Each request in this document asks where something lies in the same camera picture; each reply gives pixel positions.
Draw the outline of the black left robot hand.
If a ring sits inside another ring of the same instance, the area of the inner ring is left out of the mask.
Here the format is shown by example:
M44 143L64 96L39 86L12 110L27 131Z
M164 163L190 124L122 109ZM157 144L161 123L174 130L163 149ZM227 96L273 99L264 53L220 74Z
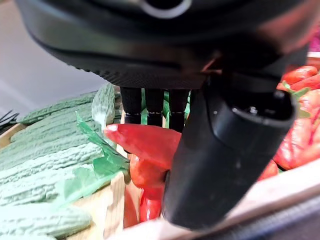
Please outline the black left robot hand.
M19 0L31 37L119 87L196 90L163 216L190 230L220 222L258 179L297 107L277 90L306 56L317 0Z

